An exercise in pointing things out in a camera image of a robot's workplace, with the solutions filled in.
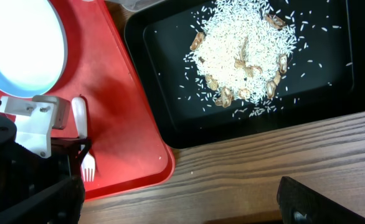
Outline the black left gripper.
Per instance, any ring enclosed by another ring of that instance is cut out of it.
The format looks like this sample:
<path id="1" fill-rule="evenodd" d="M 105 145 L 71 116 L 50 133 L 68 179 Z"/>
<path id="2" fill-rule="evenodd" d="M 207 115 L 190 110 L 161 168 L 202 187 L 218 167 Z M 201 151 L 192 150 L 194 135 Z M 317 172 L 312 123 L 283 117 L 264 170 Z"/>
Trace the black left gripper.
<path id="1" fill-rule="evenodd" d="M 78 223 L 85 189 L 81 164 L 90 138 L 51 138 L 48 159 L 15 141 L 16 125 L 0 115 L 0 224 Z"/>

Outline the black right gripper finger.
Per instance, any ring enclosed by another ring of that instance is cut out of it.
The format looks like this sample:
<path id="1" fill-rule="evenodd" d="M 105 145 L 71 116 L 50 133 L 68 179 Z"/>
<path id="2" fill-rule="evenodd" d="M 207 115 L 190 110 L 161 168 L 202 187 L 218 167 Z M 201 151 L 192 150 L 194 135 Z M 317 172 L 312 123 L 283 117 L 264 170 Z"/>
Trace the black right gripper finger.
<path id="1" fill-rule="evenodd" d="M 284 224 L 365 224 L 365 218 L 288 176 L 280 180 L 277 203 Z"/>

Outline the white plastic fork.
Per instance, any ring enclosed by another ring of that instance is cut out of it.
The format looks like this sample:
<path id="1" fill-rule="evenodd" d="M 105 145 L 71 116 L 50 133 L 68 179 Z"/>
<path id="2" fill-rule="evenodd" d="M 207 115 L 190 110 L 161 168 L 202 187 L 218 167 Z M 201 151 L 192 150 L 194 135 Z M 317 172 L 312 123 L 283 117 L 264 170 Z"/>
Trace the white plastic fork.
<path id="1" fill-rule="evenodd" d="M 88 136 L 87 106 L 82 97 L 75 97 L 71 102 L 75 125 L 80 139 Z M 82 163 L 82 179 L 84 182 L 93 182 L 95 178 L 95 158 L 87 152 Z"/>

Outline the white round plate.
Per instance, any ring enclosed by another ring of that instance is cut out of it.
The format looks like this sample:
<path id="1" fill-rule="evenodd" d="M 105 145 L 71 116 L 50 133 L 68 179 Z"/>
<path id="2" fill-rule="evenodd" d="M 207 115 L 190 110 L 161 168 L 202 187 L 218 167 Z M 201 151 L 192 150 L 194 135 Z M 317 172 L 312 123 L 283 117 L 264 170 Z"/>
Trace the white round plate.
<path id="1" fill-rule="evenodd" d="M 67 54 L 64 25 L 49 0 L 0 0 L 0 91 L 20 98 L 47 93 Z"/>

